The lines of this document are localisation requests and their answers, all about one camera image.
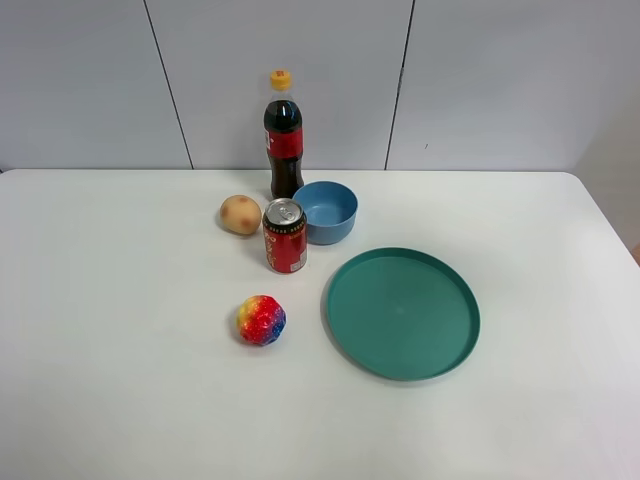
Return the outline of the red soda can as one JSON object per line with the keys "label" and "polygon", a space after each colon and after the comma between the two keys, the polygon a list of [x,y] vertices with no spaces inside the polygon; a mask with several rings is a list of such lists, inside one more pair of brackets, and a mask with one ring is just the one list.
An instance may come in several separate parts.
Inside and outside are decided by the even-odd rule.
{"label": "red soda can", "polygon": [[266,258],[282,274],[299,271],[307,259],[307,218],[303,208],[290,198],[271,201],[263,214]]}

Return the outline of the blue plastic bowl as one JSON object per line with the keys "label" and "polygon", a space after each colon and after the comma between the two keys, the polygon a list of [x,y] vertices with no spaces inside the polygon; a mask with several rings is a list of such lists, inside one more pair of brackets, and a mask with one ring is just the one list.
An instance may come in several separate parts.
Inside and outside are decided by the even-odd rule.
{"label": "blue plastic bowl", "polygon": [[333,245],[354,227],[358,199],[347,186],[332,181],[304,185],[293,196],[307,217],[307,240],[314,245]]}

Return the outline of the cola bottle yellow cap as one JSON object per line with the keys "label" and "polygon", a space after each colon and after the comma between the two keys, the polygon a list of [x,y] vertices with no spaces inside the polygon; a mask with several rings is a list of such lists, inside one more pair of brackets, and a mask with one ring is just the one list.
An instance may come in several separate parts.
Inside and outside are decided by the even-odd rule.
{"label": "cola bottle yellow cap", "polygon": [[290,90],[292,76],[287,70],[270,74],[273,98],[263,116],[266,154],[271,167],[271,194],[274,198],[292,198],[304,185],[303,117]]}

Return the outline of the yellow brown-spotted potato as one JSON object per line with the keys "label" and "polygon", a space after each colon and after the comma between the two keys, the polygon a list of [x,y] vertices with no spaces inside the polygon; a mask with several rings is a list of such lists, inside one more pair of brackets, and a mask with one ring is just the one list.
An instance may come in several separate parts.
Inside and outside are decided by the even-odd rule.
{"label": "yellow brown-spotted potato", "polygon": [[262,223],[261,208],[245,195],[233,195],[225,199],[219,217],[226,230],[244,236],[253,235]]}

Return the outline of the rainbow bumpy ball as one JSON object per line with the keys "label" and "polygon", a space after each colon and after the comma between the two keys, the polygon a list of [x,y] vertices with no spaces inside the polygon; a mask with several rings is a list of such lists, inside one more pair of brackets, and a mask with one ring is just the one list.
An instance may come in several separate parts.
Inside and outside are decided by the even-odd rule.
{"label": "rainbow bumpy ball", "polygon": [[238,309],[236,328],[241,338],[251,345],[266,346],[275,342],[286,325],[286,313],[271,296],[255,295]]}

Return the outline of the green round plate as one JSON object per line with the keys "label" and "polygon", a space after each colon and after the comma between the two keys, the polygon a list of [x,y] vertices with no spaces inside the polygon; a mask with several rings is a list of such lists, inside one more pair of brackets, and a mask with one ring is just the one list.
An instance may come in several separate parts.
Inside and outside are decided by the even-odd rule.
{"label": "green round plate", "polygon": [[474,350],[481,316],[466,281],[426,253],[399,247],[366,251],[333,275],[326,321],[341,351],[391,380],[436,378]]}

